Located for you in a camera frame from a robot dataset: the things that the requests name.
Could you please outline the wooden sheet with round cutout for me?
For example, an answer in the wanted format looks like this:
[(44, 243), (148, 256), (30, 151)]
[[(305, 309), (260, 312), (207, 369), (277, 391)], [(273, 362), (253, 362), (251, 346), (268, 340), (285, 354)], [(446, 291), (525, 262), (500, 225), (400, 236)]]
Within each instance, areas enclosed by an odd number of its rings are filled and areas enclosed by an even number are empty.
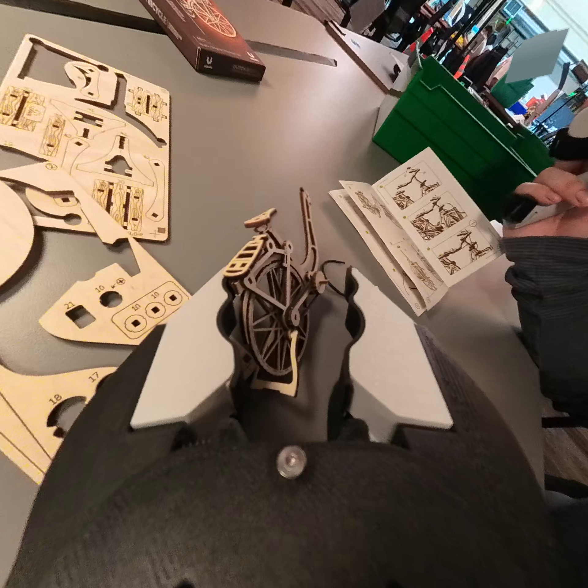
[(1, 171), (1, 285), (11, 280), (33, 245), (35, 225), (22, 199), (4, 180), (44, 192), (72, 192), (101, 241), (113, 245), (128, 239), (139, 263), (137, 243), (69, 174), (53, 164), (34, 164)]

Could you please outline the wooden bicycle model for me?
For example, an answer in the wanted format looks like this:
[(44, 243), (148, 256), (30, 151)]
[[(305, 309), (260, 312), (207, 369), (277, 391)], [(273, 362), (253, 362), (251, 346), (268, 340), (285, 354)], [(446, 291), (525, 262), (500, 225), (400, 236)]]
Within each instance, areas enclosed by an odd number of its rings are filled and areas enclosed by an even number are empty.
[(296, 397), (299, 368), (307, 346), (311, 307), (327, 288), (342, 296), (327, 277), (337, 259), (320, 260), (313, 226), (312, 199), (299, 189), (300, 214), (305, 238), (301, 262), (293, 258), (291, 240), (272, 225), (276, 208), (246, 220), (251, 238), (223, 270), (223, 285), (239, 298), (238, 326), (243, 354), (253, 362), (251, 388)]

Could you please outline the white instruction booklet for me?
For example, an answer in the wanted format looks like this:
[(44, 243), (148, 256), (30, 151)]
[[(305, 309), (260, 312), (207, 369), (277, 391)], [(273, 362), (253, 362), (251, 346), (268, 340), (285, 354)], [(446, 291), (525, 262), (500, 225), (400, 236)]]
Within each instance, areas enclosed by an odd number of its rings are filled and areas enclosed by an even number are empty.
[(502, 255), (500, 234), (431, 148), (329, 192), (415, 316)]

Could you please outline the large wooden parts sheet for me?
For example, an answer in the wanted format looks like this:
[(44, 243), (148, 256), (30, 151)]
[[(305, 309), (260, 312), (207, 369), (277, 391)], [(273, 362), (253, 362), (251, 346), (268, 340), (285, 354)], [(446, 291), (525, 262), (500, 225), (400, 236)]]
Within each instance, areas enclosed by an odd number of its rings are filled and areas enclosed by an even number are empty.
[(136, 239), (169, 239), (171, 95), (24, 36), (1, 81), (1, 145), (60, 169)]

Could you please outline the person's right forearm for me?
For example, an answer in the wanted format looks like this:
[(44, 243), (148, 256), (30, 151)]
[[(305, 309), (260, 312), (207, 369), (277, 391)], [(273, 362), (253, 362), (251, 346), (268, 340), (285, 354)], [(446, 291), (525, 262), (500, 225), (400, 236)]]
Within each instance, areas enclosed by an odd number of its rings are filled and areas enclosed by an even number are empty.
[(587, 239), (502, 240), (522, 338), (553, 408), (587, 417)]

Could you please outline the numbered wooden sheet piece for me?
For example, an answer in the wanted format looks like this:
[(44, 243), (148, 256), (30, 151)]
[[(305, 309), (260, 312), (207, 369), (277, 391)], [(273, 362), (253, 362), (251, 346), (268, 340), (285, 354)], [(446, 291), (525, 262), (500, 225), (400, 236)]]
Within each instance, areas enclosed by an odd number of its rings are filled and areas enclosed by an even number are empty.
[(69, 341), (136, 346), (191, 298), (137, 241), (129, 238), (139, 272), (114, 263), (77, 281), (39, 319), (49, 334)]

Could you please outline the dark model kit box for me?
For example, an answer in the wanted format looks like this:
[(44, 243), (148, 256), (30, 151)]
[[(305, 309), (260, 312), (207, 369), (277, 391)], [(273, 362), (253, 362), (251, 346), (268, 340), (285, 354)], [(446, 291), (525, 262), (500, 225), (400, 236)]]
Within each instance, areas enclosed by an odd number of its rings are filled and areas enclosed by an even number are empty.
[(141, 1), (194, 70), (258, 84), (266, 66), (214, 1)]

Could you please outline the person's right hand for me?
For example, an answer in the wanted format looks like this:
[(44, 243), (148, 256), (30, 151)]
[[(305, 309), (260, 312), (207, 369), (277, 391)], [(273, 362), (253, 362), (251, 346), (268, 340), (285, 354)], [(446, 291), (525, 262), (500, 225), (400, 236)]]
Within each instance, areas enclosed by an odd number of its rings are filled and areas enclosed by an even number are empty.
[(587, 186), (580, 175), (587, 172), (586, 161), (557, 161), (540, 172), (533, 182), (519, 185), (515, 194), (528, 196), (539, 205), (566, 203), (563, 213), (519, 228), (503, 230), (504, 238), (568, 237), (587, 238)]

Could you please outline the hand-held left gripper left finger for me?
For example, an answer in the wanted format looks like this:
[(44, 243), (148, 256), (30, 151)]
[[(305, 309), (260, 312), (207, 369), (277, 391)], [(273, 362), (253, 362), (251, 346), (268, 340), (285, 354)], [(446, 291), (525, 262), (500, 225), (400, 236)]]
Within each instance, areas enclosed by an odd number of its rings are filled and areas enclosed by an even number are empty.
[(234, 294), (221, 269), (164, 325), (130, 419), (134, 430), (168, 424), (210, 428), (233, 410), (240, 371)]

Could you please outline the green plastic crate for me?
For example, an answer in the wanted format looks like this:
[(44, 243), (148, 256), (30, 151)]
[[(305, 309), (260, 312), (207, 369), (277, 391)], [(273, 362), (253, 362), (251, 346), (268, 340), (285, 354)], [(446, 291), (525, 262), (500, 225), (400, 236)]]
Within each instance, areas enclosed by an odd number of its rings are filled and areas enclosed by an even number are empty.
[(430, 148), (489, 218), (517, 186), (553, 165), (538, 137), (505, 125), (432, 56), (419, 63), (373, 142), (400, 164)]

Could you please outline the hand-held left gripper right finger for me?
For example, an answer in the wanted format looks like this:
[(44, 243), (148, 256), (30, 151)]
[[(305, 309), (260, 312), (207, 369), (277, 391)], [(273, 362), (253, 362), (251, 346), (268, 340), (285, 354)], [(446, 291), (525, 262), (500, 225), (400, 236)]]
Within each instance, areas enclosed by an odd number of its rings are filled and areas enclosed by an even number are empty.
[(343, 297), (350, 341), (327, 410), (327, 439), (347, 422), (364, 423), (376, 443), (399, 427), (451, 430), (454, 423), (417, 325), (357, 268), (349, 267)]

